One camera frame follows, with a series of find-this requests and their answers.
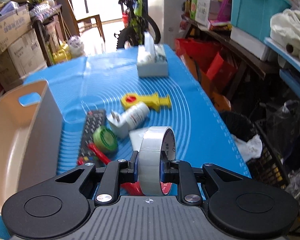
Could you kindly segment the red plastic clamp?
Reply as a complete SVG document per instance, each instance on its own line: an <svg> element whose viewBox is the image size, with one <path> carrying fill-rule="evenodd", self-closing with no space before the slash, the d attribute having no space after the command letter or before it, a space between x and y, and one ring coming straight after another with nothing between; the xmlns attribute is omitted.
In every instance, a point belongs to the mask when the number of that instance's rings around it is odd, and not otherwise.
<svg viewBox="0 0 300 240"><path fill-rule="evenodd" d="M105 165L108 165L111 160L104 154L102 153L93 142L90 142L88 144L89 150L91 150L102 163ZM143 196L143 193L140 188L139 182L136 183L124 183L121 185L123 189L125 189L131 196Z"/></svg>

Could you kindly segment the beige plastic storage bin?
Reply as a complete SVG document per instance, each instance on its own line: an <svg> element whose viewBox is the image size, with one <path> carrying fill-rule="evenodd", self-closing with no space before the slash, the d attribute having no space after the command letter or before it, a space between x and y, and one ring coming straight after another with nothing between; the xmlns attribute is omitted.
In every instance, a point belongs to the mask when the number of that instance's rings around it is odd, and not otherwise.
<svg viewBox="0 0 300 240"><path fill-rule="evenodd" d="M56 175L62 121L45 80L0 98L0 214L11 195Z"/></svg>

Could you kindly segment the white power adapter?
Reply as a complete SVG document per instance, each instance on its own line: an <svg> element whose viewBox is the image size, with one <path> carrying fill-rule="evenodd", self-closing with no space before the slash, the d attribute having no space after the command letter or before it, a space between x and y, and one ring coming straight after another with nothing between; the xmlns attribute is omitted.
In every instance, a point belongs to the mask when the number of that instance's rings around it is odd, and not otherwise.
<svg viewBox="0 0 300 240"><path fill-rule="evenodd" d="M117 113L111 110L110 114L107 115L112 132L119 138L124 139L129 133L129 127L126 120L125 113Z"/></svg>

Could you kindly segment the grey tape roll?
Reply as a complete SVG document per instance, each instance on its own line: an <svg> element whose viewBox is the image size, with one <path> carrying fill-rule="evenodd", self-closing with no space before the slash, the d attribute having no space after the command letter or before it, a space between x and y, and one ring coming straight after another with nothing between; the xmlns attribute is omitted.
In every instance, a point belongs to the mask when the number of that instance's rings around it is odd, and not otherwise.
<svg viewBox="0 0 300 240"><path fill-rule="evenodd" d="M138 180L146 196L169 194L172 184L163 182L161 153L168 160L175 159L175 136L171 127L152 126L143 135L138 153Z"/></svg>

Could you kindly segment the green tape roll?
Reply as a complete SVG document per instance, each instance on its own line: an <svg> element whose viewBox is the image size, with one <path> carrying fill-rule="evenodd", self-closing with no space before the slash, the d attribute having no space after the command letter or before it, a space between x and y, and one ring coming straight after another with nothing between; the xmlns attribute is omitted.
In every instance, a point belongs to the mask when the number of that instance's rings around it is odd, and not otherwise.
<svg viewBox="0 0 300 240"><path fill-rule="evenodd" d="M104 154L115 153L118 149L116 135L106 126L100 126L93 133L93 142Z"/></svg>

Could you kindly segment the blue silicone mat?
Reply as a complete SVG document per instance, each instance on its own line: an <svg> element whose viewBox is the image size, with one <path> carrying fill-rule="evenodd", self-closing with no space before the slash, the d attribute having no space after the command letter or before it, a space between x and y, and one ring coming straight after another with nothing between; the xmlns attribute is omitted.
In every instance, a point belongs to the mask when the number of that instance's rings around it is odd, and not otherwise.
<svg viewBox="0 0 300 240"><path fill-rule="evenodd" d="M234 239L209 217L208 174L249 172L209 97L168 46L166 77L139 77L138 50L82 57L0 98L0 214L13 239ZM139 149L58 174L61 106L102 99Z"/></svg>

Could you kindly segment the black remote control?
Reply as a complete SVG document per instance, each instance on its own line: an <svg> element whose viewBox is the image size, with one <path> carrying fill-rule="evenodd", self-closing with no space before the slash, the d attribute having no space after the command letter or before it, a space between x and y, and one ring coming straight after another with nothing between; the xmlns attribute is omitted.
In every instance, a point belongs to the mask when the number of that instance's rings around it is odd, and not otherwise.
<svg viewBox="0 0 300 240"><path fill-rule="evenodd" d="M81 144L79 148L77 165L85 163L94 163L97 167L101 166L98 157L88 147L89 143L93 141L93 133L100 127L106 124L106 110L96 109L87 112L83 132L81 137Z"/></svg>

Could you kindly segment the white pill bottle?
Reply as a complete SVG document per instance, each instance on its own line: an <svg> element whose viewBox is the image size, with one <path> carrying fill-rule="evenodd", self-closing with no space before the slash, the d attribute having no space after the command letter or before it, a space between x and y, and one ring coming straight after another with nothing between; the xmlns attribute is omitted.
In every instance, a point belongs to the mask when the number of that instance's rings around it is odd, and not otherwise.
<svg viewBox="0 0 300 240"><path fill-rule="evenodd" d="M124 113L124 120L128 131L136 129L149 115L149 107L144 102L138 102L136 105L127 109Z"/></svg>

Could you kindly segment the yellow toy gun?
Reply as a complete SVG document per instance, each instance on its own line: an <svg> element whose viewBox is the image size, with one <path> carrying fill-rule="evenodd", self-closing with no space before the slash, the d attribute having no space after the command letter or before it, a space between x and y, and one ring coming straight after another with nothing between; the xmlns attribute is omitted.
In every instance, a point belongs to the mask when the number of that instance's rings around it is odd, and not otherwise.
<svg viewBox="0 0 300 240"><path fill-rule="evenodd" d="M138 102L144 102L149 108L160 112L162 108L171 108L172 102L169 95L160 97L158 92L151 95L139 95L136 93L127 93L121 98L122 107L127 110Z"/></svg>

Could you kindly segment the yellow oil jug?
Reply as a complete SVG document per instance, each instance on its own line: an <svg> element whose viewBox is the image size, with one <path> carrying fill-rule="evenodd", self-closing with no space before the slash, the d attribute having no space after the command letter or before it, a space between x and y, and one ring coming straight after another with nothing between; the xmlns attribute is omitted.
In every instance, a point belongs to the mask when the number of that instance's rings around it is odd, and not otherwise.
<svg viewBox="0 0 300 240"><path fill-rule="evenodd" d="M55 64L70 61L72 59L70 47L66 42L60 45L60 49L52 54Z"/></svg>

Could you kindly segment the white tissue box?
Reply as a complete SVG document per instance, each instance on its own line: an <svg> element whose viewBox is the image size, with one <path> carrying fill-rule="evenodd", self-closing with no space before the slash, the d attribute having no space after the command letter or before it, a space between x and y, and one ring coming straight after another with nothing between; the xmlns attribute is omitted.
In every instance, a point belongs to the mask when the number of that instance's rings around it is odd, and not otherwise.
<svg viewBox="0 0 300 240"><path fill-rule="evenodd" d="M144 32L144 45L138 46L138 77L168 77L168 62L164 46L155 44L151 34Z"/></svg>

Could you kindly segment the wooden chair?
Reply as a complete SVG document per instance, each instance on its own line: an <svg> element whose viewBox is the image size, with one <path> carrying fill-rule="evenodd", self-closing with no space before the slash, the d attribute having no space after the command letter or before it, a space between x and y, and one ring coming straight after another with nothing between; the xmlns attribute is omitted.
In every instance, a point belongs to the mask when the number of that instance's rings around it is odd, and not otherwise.
<svg viewBox="0 0 300 240"><path fill-rule="evenodd" d="M65 24L72 36L80 36L91 28L97 28L100 37L104 42L106 41L99 15L89 15L84 18L77 18L74 14L70 0L63 0L61 3L63 8L63 20L65 20Z"/></svg>

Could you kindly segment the large cardboard box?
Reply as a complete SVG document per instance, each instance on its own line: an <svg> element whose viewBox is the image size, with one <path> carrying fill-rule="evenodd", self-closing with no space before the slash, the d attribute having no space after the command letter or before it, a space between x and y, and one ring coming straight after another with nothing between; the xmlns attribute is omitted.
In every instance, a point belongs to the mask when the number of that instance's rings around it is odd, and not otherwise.
<svg viewBox="0 0 300 240"><path fill-rule="evenodd" d="M30 29L31 19L27 5L0 16L0 54Z"/></svg>

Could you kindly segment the green black bicycle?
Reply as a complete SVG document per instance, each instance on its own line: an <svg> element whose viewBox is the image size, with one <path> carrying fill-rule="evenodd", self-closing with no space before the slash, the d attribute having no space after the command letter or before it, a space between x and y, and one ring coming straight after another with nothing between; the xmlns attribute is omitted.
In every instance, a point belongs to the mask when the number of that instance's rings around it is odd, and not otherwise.
<svg viewBox="0 0 300 240"><path fill-rule="evenodd" d="M125 25L118 34L117 49L126 49L143 45L145 32L153 30L153 40L158 44L161 40L161 33L155 21L148 15L146 2L144 0L118 0L122 8L122 21Z"/></svg>

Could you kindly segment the teal plastic storage box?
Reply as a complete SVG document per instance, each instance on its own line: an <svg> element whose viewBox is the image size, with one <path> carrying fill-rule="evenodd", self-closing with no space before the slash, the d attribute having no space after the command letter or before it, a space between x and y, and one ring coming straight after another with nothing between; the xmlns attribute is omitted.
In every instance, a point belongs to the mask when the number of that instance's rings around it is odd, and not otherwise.
<svg viewBox="0 0 300 240"><path fill-rule="evenodd" d="M232 0L231 24L263 42L273 15L291 8L291 0Z"/></svg>

